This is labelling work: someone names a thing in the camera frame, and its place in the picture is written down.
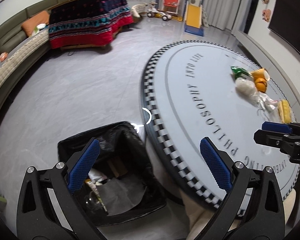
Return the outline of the yellow sponge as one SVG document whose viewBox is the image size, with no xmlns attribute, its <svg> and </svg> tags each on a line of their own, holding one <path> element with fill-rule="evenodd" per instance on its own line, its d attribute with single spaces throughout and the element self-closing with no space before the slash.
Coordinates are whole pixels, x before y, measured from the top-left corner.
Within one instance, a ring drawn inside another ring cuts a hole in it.
<svg viewBox="0 0 300 240">
<path fill-rule="evenodd" d="M 292 122 L 293 113 L 287 100 L 281 100 L 277 106 L 277 110 L 282 123 L 289 124 Z"/>
</svg>

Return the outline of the clear plastic bag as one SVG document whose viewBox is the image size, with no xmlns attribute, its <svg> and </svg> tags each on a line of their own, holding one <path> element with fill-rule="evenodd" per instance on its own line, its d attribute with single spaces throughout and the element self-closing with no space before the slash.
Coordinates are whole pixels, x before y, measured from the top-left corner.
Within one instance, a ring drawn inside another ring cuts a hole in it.
<svg viewBox="0 0 300 240">
<path fill-rule="evenodd" d="M 275 111 L 279 104 L 278 100 L 273 100 L 266 93 L 259 91 L 253 92 L 249 98 L 252 102 L 256 103 L 260 109 L 269 113 Z"/>
</svg>

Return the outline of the yellow paper cup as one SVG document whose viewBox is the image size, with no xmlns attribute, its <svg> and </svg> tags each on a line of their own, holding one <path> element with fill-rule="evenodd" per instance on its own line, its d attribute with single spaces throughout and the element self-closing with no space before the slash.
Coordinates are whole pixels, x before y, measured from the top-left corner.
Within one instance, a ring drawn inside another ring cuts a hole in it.
<svg viewBox="0 0 300 240">
<path fill-rule="evenodd" d="M 264 79 L 266 81 L 270 80 L 270 75 L 265 68 L 259 68 L 257 70 L 250 72 L 250 74 L 253 77 L 254 81 L 258 79 Z"/>
</svg>

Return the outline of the green milk carton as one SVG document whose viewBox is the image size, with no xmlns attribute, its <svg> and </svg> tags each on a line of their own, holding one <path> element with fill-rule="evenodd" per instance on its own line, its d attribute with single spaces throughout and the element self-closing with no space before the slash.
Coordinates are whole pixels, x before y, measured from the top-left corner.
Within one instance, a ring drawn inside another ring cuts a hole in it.
<svg viewBox="0 0 300 240">
<path fill-rule="evenodd" d="M 249 79 L 252 80 L 253 76 L 244 68 L 239 67 L 239 66 L 231 66 L 230 67 L 232 74 L 234 76 L 235 79 L 238 78 L 243 78 L 243 79 Z"/>
</svg>

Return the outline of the grey cloth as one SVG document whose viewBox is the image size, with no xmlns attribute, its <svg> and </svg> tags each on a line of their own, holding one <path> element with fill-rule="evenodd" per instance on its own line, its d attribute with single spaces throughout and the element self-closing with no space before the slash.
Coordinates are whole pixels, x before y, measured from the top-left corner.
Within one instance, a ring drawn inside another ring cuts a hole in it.
<svg viewBox="0 0 300 240">
<path fill-rule="evenodd" d="M 136 207 L 141 202 L 146 189 L 147 186 L 135 176 L 123 179 L 113 178 L 97 186 L 101 200 L 110 216 L 125 213 Z"/>
</svg>

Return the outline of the black trash bin bag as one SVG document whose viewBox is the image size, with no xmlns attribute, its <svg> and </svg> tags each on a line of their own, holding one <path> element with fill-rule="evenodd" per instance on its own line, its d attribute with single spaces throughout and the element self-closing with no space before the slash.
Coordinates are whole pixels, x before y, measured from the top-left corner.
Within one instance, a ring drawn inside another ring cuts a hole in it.
<svg viewBox="0 0 300 240">
<path fill-rule="evenodd" d="M 61 140 L 58 145 L 58 157 L 67 162 L 76 152 L 83 150 L 91 138 L 100 143 L 100 154 L 92 166 L 88 179 L 96 182 L 96 188 L 116 178 L 123 179 L 135 176 L 146 186 L 141 202 L 131 210 L 110 216 L 101 200 L 99 192 L 95 192 L 103 209 L 91 211 L 84 198 L 93 191 L 88 183 L 74 193 L 74 198 L 96 227 L 111 226 L 130 222 L 145 217 L 166 206 L 166 197 L 153 173 L 153 167 L 146 148 L 134 126 L 127 122 L 115 122 L 106 126 L 93 128 Z"/>
</svg>

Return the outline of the long white tv cabinet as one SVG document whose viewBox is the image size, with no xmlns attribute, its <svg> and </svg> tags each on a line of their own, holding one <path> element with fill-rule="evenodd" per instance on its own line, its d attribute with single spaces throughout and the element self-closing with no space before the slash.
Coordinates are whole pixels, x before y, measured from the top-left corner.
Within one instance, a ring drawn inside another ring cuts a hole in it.
<svg viewBox="0 0 300 240">
<path fill-rule="evenodd" d="M 288 100 L 296 120 L 300 122 L 300 57 L 292 55 L 282 46 L 276 48 L 278 43 L 272 44 L 267 50 L 252 37 L 238 30 L 234 32 L 234 36 L 255 61 L 267 69 L 271 79 L 277 83 Z"/>
</svg>

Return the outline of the beige quilted sofa cover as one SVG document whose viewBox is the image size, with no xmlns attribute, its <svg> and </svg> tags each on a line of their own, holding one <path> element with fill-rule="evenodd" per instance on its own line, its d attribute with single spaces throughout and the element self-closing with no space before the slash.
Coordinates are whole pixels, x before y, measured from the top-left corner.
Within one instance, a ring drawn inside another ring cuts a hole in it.
<svg viewBox="0 0 300 240">
<path fill-rule="evenodd" d="M 49 40 L 49 30 L 41 30 L 23 44 L 15 53 L 0 64 L 0 88 L 10 75 L 24 62 L 30 55 L 37 51 Z"/>
</svg>

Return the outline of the yellow toy slide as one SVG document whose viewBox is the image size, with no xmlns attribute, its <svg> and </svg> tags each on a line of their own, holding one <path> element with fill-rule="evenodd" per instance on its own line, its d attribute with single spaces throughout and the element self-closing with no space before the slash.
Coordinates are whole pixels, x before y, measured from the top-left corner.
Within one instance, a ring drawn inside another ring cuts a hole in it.
<svg viewBox="0 0 300 240">
<path fill-rule="evenodd" d="M 209 27 L 207 14 L 203 8 L 204 0 L 187 0 L 184 31 L 188 34 L 203 37 L 204 28 Z"/>
</svg>

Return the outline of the green sofa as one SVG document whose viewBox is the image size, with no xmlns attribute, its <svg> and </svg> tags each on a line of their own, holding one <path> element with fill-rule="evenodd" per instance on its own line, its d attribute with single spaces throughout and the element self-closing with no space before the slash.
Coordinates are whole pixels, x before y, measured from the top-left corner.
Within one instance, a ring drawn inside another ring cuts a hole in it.
<svg viewBox="0 0 300 240">
<path fill-rule="evenodd" d="M 46 10 L 50 14 L 51 7 L 66 1 L 68 0 L 42 0 L 26 7 L 3 22 L 0 25 L 0 55 L 2 53 L 11 52 L 21 42 L 28 38 L 21 28 L 23 22 L 43 10 Z"/>
</svg>

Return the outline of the white toy ride-on car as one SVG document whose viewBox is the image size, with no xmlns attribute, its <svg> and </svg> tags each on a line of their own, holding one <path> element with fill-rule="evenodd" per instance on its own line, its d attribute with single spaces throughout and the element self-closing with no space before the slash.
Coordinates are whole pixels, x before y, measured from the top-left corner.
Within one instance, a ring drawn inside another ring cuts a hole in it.
<svg viewBox="0 0 300 240">
<path fill-rule="evenodd" d="M 155 6 L 157 5 L 156 2 L 150 2 L 149 8 L 146 12 L 147 17 L 154 18 L 154 17 L 160 17 L 163 21 L 169 21 L 172 19 L 172 16 L 164 11 L 158 10 Z"/>
</svg>

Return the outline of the orange cushion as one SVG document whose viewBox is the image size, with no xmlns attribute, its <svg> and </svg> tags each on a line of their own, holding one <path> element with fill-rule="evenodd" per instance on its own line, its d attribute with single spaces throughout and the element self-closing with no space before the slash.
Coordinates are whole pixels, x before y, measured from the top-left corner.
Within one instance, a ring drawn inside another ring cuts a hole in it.
<svg viewBox="0 0 300 240">
<path fill-rule="evenodd" d="M 43 10 L 26 20 L 25 22 L 23 22 L 21 24 L 21 28 L 28 37 L 31 37 L 36 26 L 40 24 L 49 24 L 49 17 L 49 13 L 46 10 Z"/>
</svg>

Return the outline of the red patterned blanket table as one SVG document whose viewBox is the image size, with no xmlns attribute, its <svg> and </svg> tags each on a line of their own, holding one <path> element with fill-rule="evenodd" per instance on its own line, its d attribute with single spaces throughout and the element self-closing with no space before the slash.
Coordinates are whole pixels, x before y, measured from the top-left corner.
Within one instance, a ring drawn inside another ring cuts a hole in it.
<svg viewBox="0 0 300 240">
<path fill-rule="evenodd" d="M 50 46 L 103 47 L 122 27 L 132 23 L 127 0 L 68 0 L 51 8 Z"/>
</svg>

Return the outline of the black wall television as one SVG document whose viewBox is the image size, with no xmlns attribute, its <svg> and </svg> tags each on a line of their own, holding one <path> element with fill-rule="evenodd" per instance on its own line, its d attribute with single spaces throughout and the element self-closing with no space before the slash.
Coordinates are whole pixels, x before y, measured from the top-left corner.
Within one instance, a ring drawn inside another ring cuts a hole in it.
<svg viewBox="0 0 300 240">
<path fill-rule="evenodd" d="M 300 54 L 300 0 L 276 0 L 268 28 Z"/>
</svg>

